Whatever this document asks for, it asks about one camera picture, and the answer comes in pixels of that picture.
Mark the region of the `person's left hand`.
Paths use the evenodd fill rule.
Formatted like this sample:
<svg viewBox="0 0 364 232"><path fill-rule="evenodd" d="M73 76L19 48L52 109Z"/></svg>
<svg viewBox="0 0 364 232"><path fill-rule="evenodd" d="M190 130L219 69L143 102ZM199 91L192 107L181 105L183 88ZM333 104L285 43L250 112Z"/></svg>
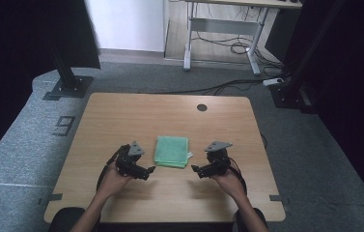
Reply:
<svg viewBox="0 0 364 232"><path fill-rule="evenodd" d="M122 191L130 180L132 180L132 177L122 176L118 171L116 163L113 162L107 166L97 194L98 196L109 198Z"/></svg>

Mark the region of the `black curtain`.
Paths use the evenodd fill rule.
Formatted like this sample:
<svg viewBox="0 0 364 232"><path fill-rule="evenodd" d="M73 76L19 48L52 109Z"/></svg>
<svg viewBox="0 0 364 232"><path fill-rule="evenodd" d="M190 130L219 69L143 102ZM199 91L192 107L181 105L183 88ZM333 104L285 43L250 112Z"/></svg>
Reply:
<svg viewBox="0 0 364 232"><path fill-rule="evenodd" d="M34 78L56 71L52 47L71 70L100 67L85 0L0 0L0 140Z"/></svg>
<svg viewBox="0 0 364 232"><path fill-rule="evenodd" d="M364 182L364 0L346 0L307 73L314 109Z"/></svg>

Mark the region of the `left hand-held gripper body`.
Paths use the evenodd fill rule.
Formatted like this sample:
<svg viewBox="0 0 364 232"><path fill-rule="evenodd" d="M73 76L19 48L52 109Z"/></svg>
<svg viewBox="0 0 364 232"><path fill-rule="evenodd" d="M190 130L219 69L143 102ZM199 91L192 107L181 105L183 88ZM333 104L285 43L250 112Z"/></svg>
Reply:
<svg viewBox="0 0 364 232"><path fill-rule="evenodd" d="M123 145L117 152L116 166L122 176L135 177L136 174L144 173L145 168L136 164L144 154L143 149L133 141L131 144Z"/></svg>

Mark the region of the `white desk frame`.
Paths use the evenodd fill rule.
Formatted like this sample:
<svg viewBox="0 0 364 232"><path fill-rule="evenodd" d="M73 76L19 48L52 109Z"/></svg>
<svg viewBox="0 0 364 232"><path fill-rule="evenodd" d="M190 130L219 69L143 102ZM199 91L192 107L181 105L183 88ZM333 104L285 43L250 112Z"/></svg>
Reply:
<svg viewBox="0 0 364 232"><path fill-rule="evenodd" d="M186 6L186 35L183 47L182 69L188 72L192 62L192 35L194 32L205 32L215 34L228 34L249 36L252 43L244 49L244 54L249 61L250 70L256 76L261 74L256 58L256 48L266 24L266 18L270 9L277 10L300 10L300 0L171 0L180 2ZM247 7L258 8L259 18L253 21L218 19L198 16L198 5L209 4L222 7Z"/></svg>

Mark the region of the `person's right hand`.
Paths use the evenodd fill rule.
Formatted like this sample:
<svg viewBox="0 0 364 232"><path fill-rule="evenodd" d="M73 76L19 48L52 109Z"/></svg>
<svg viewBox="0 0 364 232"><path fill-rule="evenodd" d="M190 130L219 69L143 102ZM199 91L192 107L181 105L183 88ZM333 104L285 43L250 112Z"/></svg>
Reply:
<svg viewBox="0 0 364 232"><path fill-rule="evenodd" d="M234 200L242 199L246 196L238 177L231 170L227 170L224 175L213 175L211 178Z"/></svg>

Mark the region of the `black metal stand with base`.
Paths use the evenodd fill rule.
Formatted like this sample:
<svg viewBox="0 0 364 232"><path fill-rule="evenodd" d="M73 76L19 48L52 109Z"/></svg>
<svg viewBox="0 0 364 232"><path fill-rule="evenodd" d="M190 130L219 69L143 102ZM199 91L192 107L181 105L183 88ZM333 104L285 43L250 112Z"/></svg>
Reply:
<svg viewBox="0 0 364 232"><path fill-rule="evenodd" d="M272 85L269 91L277 108L314 114L314 91L306 83L307 68L346 0L305 0L288 49L284 66L290 80Z"/></svg>
<svg viewBox="0 0 364 232"><path fill-rule="evenodd" d="M60 78L53 89L47 92L42 99L44 101L58 101L60 98L83 99L93 78L91 76L75 75L57 48L52 47L50 55Z"/></svg>

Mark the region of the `white power strip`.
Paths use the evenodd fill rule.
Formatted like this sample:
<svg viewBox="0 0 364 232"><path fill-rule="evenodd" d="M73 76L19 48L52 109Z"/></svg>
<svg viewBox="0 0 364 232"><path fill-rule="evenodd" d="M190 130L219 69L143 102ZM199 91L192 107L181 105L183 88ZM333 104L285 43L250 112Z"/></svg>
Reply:
<svg viewBox="0 0 364 232"><path fill-rule="evenodd" d="M266 79L263 81L263 85L266 87L270 86L270 85L276 85L276 84L282 84L282 83L284 83L284 80L281 77Z"/></svg>

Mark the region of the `green cloth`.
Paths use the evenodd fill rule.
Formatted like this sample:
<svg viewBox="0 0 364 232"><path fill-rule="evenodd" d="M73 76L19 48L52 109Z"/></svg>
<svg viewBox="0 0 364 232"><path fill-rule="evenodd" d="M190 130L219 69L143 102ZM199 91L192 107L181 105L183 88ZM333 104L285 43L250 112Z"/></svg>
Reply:
<svg viewBox="0 0 364 232"><path fill-rule="evenodd" d="M189 155L188 138L159 136L154 150L154 163L159 166L185 168Z"/></svg>

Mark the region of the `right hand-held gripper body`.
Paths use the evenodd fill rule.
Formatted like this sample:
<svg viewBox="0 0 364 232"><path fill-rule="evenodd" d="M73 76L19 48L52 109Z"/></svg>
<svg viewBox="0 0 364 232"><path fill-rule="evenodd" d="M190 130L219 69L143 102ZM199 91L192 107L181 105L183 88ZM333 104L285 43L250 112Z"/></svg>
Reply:
<svg viewBox="0 0 364 232"><path fill-rule="evenodd" d="M213 172L214 175L224 175L230 167L231 162L227 149L232 146L230 142L213 141L206 149L209 168L205 171Z"/></svg>

